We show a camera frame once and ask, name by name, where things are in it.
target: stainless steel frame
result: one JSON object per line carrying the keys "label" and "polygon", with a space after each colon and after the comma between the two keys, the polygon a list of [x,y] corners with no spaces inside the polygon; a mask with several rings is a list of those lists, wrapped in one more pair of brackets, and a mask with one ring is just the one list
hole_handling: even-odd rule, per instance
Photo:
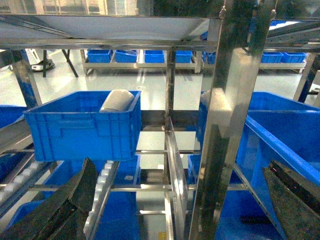
{"label": "stainless steel frame", "polygon": [[[284,0],[258,0],[257,6],[254,6],[255,1],[247,0],[214,0],[202,2],[201,4],[198,1],[189,1],[188,4],[185,4],[183,1],[170,1],[168,3],[166,0],[138,0],[135,4],[127,5],[123,8],[117,7],[114,4],[115,1],[111,0],[80,1],[79,3],[31,0],[28,1],[29,4],[26,4],[24,0],[11,0],[6,1],[6,3],[0,3],[0,24],[6,24],[5,26],[9,24],[13,29],[23,31],[23,33],[27,30],[27,33],[33,35],[22,38],[19,35],[9,38],[6,36],[0,37],[0,47],[11,49],[37,47],[43,49],[166,50],[166,63],[154,66],[146,65],[146,63],[120,66],[113,61],[106,66],[104,64],[93,65],[87,62],[83,50],[81,51],[85,72],[87,69],[105,67],[125,69],[166,68],[167,71],[165,111],[142,111],[143,131],[165,132],[164,150],[137,150],[138,154],[163,155],[164,170],[152,169],[145,172],[152,179],[140,185],[111,186],[110,183],[103,204],[100,206],[100,214],[108,200],[110,191],[163,192],[164,210],[140,210],[137,214],[164,214],[166,237],[170,240],[214,239],[226,191],[249,191],[261,203],[240,169],[234,163],[258,70],[266,67],[260,64],[262,52],[264,50],[271,52],[280,52],[282,50],[319,51],[319,43],[317,41],[308,44],[305,42],[270,43],[265,47],[270,21],[275,18],[320,20],[320,17],[315,15],[320,7],[319,1],[297,1],[300,3],[299,8],[293,8],[290,5],[291,3]],[[126,1],[116,0],[116,2],[124,3]],[[59,17],[60,15],[61,17],[68,15],[69,19],[75,21],[74,23],[68,21],[71,24],[69,29],[65,25],[67,21],[61,24],[61,27],[65,30],[56,29],[51,24],[48,24],[48,22],[54,24],[54,22],[50,22],[53,19],[53,15]],[[117,18],[118,21],[124,20],[122,18],[124,16],[133,17],[130,20],[134,19],[139,23],[145,22],[146,16],[169,17],[168,20],[175,23],[179,17],[184,18],[183,21],[188,21],[192,18],[196,18],[196,21],[181,39],[146,39],[144,36],[122,39],[109,39],[108,36],[96,39],[81,39],[81,37],[70,33],[72,32],[72,27],[77,25],[77,20],[103,19],[106,24],[111,19],[114,20],[115,16],[121,16]],[[208,41],[199,40],[199,35],[207,27],[209,29]],[[174,110],[175,69],[184,67],[175,63],[176,50],[197,51],[198,56],[201,56],[202,51],[214,52],[217,50],[216,64],[204,66],[206,72],[203,74],[202,89],[210,90],[210,100],[204,144],[201,150],[195,147],[195,149],[179,151],[177,147],[175,131],[185,131],[189,126],[195,127],[198,112]],[[37,86],[32,73],[30,73],[30,66],[24,61],[16,62],[13,64],[13,68],[17,73],[18,80],[21,83],[30,84],[34,93],[33,100],[35,101],[29,106],[41,104]],[[192,69],[198,72],[200,70],[199,63],[201,63],[201,57],[195,59],[195,66],[192,66]],[[296,67],[301,69],[302,65],[295,65],[294,69]],[[26,94],[24,87],[21,87],[21,90]],[[32,153],[32,149],[23,150],[32,144],[30,130],[26,121],[22,120],[1,129],[0,143],[0,154],[22,151]],[[196,186],[187,186],[180,154],[200,152],[202,152],[202,155],[198,183]],[[229,184],[233,168],[241,178],[242,184]],[[37,177],[30,177],[23,191],[15,192],[14,200],[5,208],[1,208],[1,214],[4,214],[9,206],[14,204],[27,190],[43,191],[48,190],[48,188],[49,190],[55,190],[59,187],[34,185],[37,179]],[[194,208],[189,211],[187,209],[188,191],[195,190]]]}

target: gray floor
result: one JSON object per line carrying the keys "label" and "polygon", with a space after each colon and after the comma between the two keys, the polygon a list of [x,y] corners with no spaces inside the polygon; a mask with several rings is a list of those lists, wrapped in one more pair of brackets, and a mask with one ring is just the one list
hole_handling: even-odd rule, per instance
{"label": "gray floor", "polygon": [[[78,50],[71,51],[71,60],[79,74],[75,78],[61,52],[51,56],[55,68],[47,72],[43,78],[42,73],[34,74],[38,90],[43,103],[62,97],[75,91],[93,90],[140,90],[141,108],[143,110],[165,109],[165,70],[152,72],[149,70],[136,70],[124,72],[121,70],[94,71],[85,76]],[[255,91],[266,91],[292,99],[298,86],[300,74],[293,71],[261,71],[257,77]],[[177,110],[197,110],[201,91],[202,75],[192,71],[179,71],[176,74],[174,108]],[[15,75],[10,70],[0,72],[0,105],[25,106]],[[309,96],[306,103],[313,104],[315,96]],[[176,134],[180,149],[193,149],[194,132],[178,132]],[[163,132],[142,132],[138,149],[160,150],[164,149]],[[187,156],[182,156],[183,166],[188,167]],[[141,167],[144,169],[157,169],[163,167],[163,156],[142,155]],[[139,193],[139,207],[144,210],[164,210],[163,193],[146,195]],[[3,229],[14,211],[6,219],[0,220],[0,229]],[[145,231],[141,239],[158,239],[159,232],[166,231],[164,216],[146,216],[143,224]]]}

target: blue plastic crate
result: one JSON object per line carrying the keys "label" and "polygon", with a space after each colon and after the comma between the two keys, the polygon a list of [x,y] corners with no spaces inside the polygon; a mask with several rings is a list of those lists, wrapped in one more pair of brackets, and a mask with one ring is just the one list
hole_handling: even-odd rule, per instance
{"label": "blue plastic crate", "polygon": [[249,110],[263,111],[291,111],[291,110],[314,110],[320,108],[285,98],[270,92],[255,91],[252,94]]}
{"label": "blue plastic crate", "polygon": [[[0,129],[22,118],[25,110],[27,110],[25,106],[0,105]],[[0,181],[11,172],[24,156],[24,153],[17,153],[0,157]]]}
{"label": "blue plastic crate", "polygon": [[307,54],[304,52],[284,52],[281,58],[282,63],[293,63],[300,64],[303,63]]}
{"label": "blue plastic crate", "polygon": [[21,219],[23,219],[25,216],[27,216],[29,213],[31,213],[36,207],[38,207],[43,200],[40,201],[31,201],[22,204],[14,213],[12,216],[10,222],[6,226],[6,229],[12,227],[14,224],[19,222]]}
{"label": "blue plastic crate", "polygon": [[177,64],[189,64],[192,62],[192,51],[176,51],[175,62]]}
{"label": "blue plastic crate", "polygon": [[263,64],[278,64],[281,62],[283,54],[281,52],[264,52],[261,63]]}
{"label": "blue plastic crate", "polygon": [[208,52],[208,64],[215,64],[216,62],[216,53],[215,52]]}
{"label": "blue plastic crate", "polygon": [[[257,91],[252,94],[249,111],[291,111],[291,110],[313,110],[320,111],[320,108],[310,106],[295,100],[291,100],[270,92]],[[196,137],[202,146],[205,137],[208,110],[200,102]]]}
{"label": "blue plastic crate", "polygon": [[248,114],[237,163],[280,228],[262,168],[276,160],[320,186],[319,128],[319,111],[252,111]]}
{"label": "blue plastic crate", "polygon": [[99,112],[110,91],[78,91],[24,112],[40,162],[128,161],[141,131],[140,91],[128,111]]}
{"label": "blue plastic crate", "polygon": [[285,24],[287,21],[274,20],[270,23],[270,26],[276,26],[278,24]]}
{"label": "blue plastic crate", "polygon": [[114,59],[117,63],[136,63],[137,50],[115,50]]}
{"label": "blue plastic crate", "polygon": [[202,60],[204,63],[215,64],[216,62],[216,53],[215,52],[202,52]]}
{"label": "blue plastic crate", "polygon": [[[121,192],[111,192],[106,203],[100,225],[95,235],[96,240],[139,240],[139,223],[137,213],[131,209],[131,204],[119,197]],[[7,229],[32,212],[43,201],[32,201],[21,205]]]}
{"label": "blue plastic crate", "polygon": [[162,50],[145,50],[144,51],[145,63],[164,63],[165,53]]}
{"label": "blue plastic crate", "polygon": [[89,63],[110,63],[112,50],[90,49],[87,56]]}
{"label": "blue plastic crate", "polygon": [[21,118],[25,110],[26,106],[0,105],[0,129]]}

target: plastic storage box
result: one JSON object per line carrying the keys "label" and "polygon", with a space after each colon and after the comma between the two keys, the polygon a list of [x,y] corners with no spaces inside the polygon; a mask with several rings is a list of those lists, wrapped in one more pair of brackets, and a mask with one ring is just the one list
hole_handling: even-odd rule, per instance
{"label": "plastic storage box", "polygon": [[304,62],[307,54],[304,52],[284,52],[281,58],[282,63],[301,64]]}
{"label": "plastic storage box", "polygon": [[177,64],[189,64],[192,62],[192,51],[176,51],[175,62]]}
{"label": "plastic storage box", "polygon": [[99,112],[110,91],[78,91],[24,113],[41,162],[127,161],[141,131],[140,91],[128,111]]}
{"label": "plastic storage box", "polygon": [[14,224],[19,222],[21,219],[23,219],[25,216],[27,216],[29,213],[31,213],[36,207],[38,207],[43,200],[40,201],[31,201],[22,204],[14,213],[12,216],[10,222],[6,226],[6,228],[12,227]]}
{"label": "plastic storage box", "polygon": [[274,20],[270,23],[271,26],[277,26],[278,24],[285,24],[287,21]]}
{"label": "plastic storage box", "polygon": [[281,229],[262,168],[276,160],[320,186],[319,111],[249,112],[237,164]]}
{"label": "plastic storage box", "polygon": [[117,63],[136,63],[137,50],[115,50],[114,59]]}
{"label": "plastic storage box", "polygon": [[[27,110],[25,106],[0,105],[0,129],[22,118],[25,110]],[[17,153],[0,157],[0,181],[11,172],[24,155],[24,153]]]}
{"label": "plastic storage box", "polygon": [[[111,192],[106,203],[104,213],[96,232],[96,240],[139,240],[139,223],[137,213],[133,212],[131,205],[123,198],[116,197],[121,192]],[[21,205],[7,229],[19,222],[27,214],[32,212],[43,201],[32,201]]]}
{"label": "plastic storage box", "polygon": [[145,63],[164,63],[165,53],[162,50],[145,50],[144,51]]}
{"label": "plastic storage box", "polygon": [[[291,100],[273,93],[257,91],[252,94],[249,105],[250,111],[291,111],[291,110],[313,110],[320,111],[320,108],[310,106],[295,100]],[[198,121],[196,128],[196,137],[201,146],[205,137],[208,110],[200,102]]]}
{"label": "plastic storage box", "polygon": [[2,181],[25,156],[25,153],[6,154],[0,157],[0,181]]}
{"label": "plastic storage box", "polygon": [[25,110],[25,106],[0,105],[0,129],[13,124],[22,117]]}
{"label": "plastic storage box", "polygon": [[110,63],[112,50],[91,49],[87,56],[89,63]]}
{"label": "plastic storage box", "polygon": [[283,54],[281,52],[264,52],[261,63],[263,64],[278,64],[281,62]]}

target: white roller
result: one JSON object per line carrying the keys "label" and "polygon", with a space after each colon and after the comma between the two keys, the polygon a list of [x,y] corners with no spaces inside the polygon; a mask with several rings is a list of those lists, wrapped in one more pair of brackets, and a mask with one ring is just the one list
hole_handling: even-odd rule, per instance
{"label": "white roller", "polygon": [[100,108],[100,112],[125,112],[135,96],[124,89],[112,90]]}

